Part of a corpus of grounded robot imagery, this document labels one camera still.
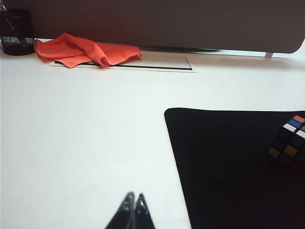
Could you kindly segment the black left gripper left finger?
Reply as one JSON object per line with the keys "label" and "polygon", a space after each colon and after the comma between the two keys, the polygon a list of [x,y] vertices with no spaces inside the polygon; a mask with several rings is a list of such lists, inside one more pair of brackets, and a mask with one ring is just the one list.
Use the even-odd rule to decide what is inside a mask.
{"label": "black left gripper left finger", "polygon": [[128,192],[120,203],[116,213],[105,227],[106,229],[133,229],[134,228],[134,201],[135,194]]}

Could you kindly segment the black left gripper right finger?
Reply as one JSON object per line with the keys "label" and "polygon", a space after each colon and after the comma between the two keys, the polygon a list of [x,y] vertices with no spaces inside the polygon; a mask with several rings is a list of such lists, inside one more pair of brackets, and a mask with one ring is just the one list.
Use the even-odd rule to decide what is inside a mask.
{"label": "black left gripper right finger", "polygon": [[135,206],[135,228],[136,229],[155,229],[151,218],[148,205],[143,193],[138,196]]}

